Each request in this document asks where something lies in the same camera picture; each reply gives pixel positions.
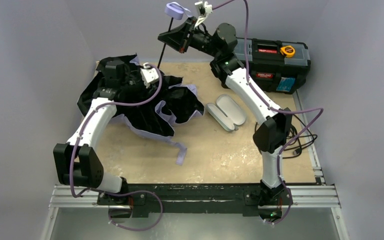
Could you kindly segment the lavender umbrella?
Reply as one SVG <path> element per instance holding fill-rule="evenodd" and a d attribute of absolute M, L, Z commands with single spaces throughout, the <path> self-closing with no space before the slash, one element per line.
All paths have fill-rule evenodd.
<path fill-rule="evenodd" d="M 118 118 L 136 135 L 178 148 L 181 166 L 187 147 L 173 141 L 174 127 L 204 114 L 197 87 L 148 62 L 140 64 L 136 54 L 104 58 L 96 72 L 78 99 L 84 118 L 67 144 L 76 150 L 96 147 L 110 120 Z"/>

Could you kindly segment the mint green umbrella sleeve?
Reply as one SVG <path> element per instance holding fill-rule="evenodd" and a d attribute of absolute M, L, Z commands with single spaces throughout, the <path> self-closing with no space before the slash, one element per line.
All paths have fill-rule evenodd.
<path fill-rule="evenodd" d="M 237 131 L 247 120 L 245 111 L 227 94 L 207 103 L 205 109 L 227 132 Z"/>

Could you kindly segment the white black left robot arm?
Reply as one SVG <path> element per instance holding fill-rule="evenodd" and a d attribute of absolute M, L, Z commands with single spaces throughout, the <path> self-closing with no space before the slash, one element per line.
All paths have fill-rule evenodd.
<path fill-rule="evenodd" d="M 138 107 L 155 98 L 151 95 L 142 101 L 124 102 L 125 92 L 131 86 L 122 86 L 125 67 L 131 63 L 120 59 L 101 60 L 99 70 L 78 99 L 77 105 L 84 110 L 84 118 L 76 132 L 53 149 L 57 177 L 60 184 L 70 187 L 74 198 L 80 198 L 75 187 L 83 191 L 107 192 L 113 196 L 123 196 L 122 187 L 126 180 L 105 172 L 95 147 L 110 120 L 116 115 L 117 107 Z"/>

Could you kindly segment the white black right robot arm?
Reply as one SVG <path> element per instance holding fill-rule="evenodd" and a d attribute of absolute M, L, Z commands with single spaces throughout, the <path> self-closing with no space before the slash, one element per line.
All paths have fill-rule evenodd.
<path fill-rule="evenodd" d="M 251 110 L 259 125 L 252 139 L 262 155 L 260 197 L 268 201 L 286 188 L 282 154 L 292 125 L 291 111 L 273 102 L 252 80 L 246 66 L 234 53 L 238 44 L 234 26 L 221 23 L 214 34 L 209 34 L 200 30 L 197 23 L 196 17 L 189 17 L 180 26 L 160 33 L 157 39 L 181 54 L 192 47 L 212 56 L 213 75 Z"/>

